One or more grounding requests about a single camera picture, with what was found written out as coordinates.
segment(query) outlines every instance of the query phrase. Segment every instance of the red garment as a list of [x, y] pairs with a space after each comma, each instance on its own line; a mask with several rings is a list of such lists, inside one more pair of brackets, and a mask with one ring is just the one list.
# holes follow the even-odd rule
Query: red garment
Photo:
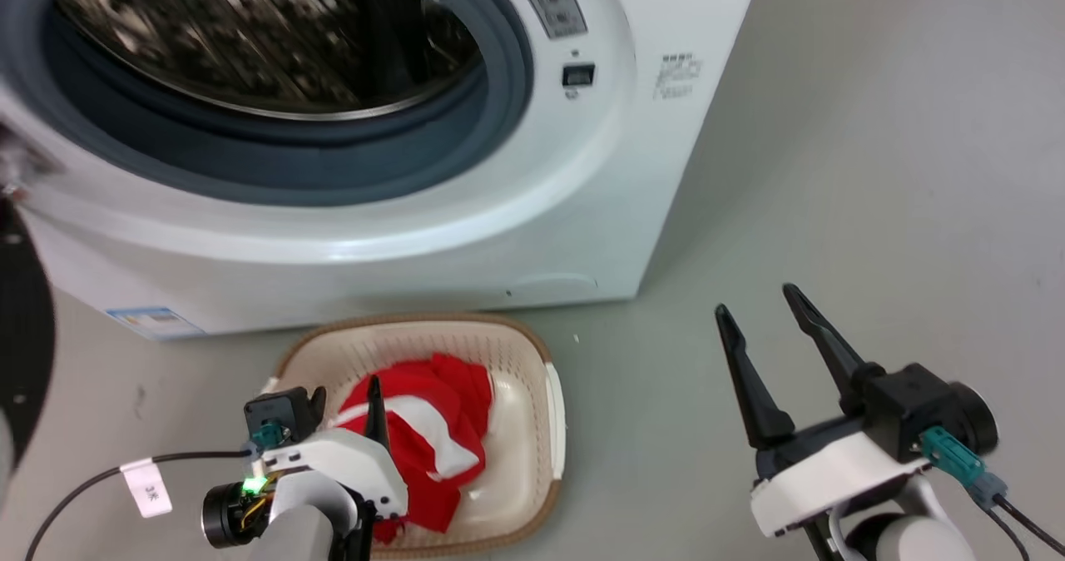
[[[447, 531], [459, 506], [459, 488], [485, 469], [481, 440], [488, 432], [492, 383], [488, 370], [457, 357], [433, 353], [377, 373], [392, 459], [407, 482], [408, 512], [379, 522], [374, 535], [391, 542], [404, 523]], [[334, 426], [362, 434], [366, 425], [370, 376], [353, 390]]]

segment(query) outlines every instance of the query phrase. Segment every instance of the gray floor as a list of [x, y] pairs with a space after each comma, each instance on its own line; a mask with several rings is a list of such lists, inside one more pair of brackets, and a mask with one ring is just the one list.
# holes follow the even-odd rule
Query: gray floor
[[[978, 387], [1004, 434], [993, 467], [1065, 534], [1063, 35], [1062, 0], [755, 0], [640, 299], [517, 314], [555, 353], [569, 463], [542, 532], [492, 557], [813, 559], [749, 515], [752, 455], [712, 323], [730, 303], [798, 424], [830, 416], [783, 281], [867, 359]], [[158, 345], [67, 298], [59, 318], [52, 398], [0, 521], [5, 561], [100, 468], [240, 442], [241, 402], [296, 339]], [[38, 559], [243, 559], [210, 549], [197, 519], [235, 471], [165, 468], [176, 510], [149, 521], [121, 482], [101, 485]], [[937, 488], [982, 559], [1015, 558], [958, 488]]]

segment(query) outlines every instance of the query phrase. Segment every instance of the beige plastic basket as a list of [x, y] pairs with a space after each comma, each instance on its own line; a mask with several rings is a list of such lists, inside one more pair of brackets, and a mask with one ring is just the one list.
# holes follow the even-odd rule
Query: beige plastic basket
[[309, 333], [290, 349], [269, 391], [329, 391], [324, 425], [363, 376], [396, 361], [452, 353], [488, 367], [495, 398], [486, 469], [463, 490], [446, 534], [409, 526], [378, 559], [485, 552], [531, 535], [555, 507], [566, 465], [566, 408], [543, 342], [498, 315], [390, 315], [349, 319]]

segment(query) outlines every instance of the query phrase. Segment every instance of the washing machine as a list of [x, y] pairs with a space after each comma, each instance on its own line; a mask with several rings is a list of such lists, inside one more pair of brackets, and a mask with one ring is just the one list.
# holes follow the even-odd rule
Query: washing machine
[[146, 337], [627, 299], [750, 0], [0, 0], [0, 181]]

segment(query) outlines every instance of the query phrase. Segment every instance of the green light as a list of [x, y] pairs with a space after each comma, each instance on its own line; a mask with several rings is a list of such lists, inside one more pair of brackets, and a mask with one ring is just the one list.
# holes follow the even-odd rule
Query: green light
[[267, 478], [265, 478], [265, 477], [263, 477], [263, 478], [247, 478], [247, 480], [244, 481], [244, 485], [242, 486], [242, 489], [246, 493], [250, 493], [250, 494], [257, 495], [257, 494], [259, 494], [260, 491], [263, 490], [263, 486], [266, 485], [266, 481], [267, 481]]

